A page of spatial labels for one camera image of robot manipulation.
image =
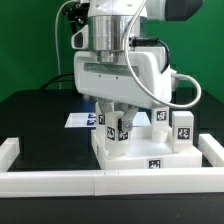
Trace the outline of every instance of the green backdrop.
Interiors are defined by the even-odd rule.
[[[63,0],[1,1],[0,101],[15,91],[37,89],[57,75],[54,22]],[[171,64],[195,77],[203,89],[224,102],[223,0],[205,0],[187,22],[148,23],[149,36],[166,41]],[[73,71],[71,31],[60,17],[59,47],[62,72]]]

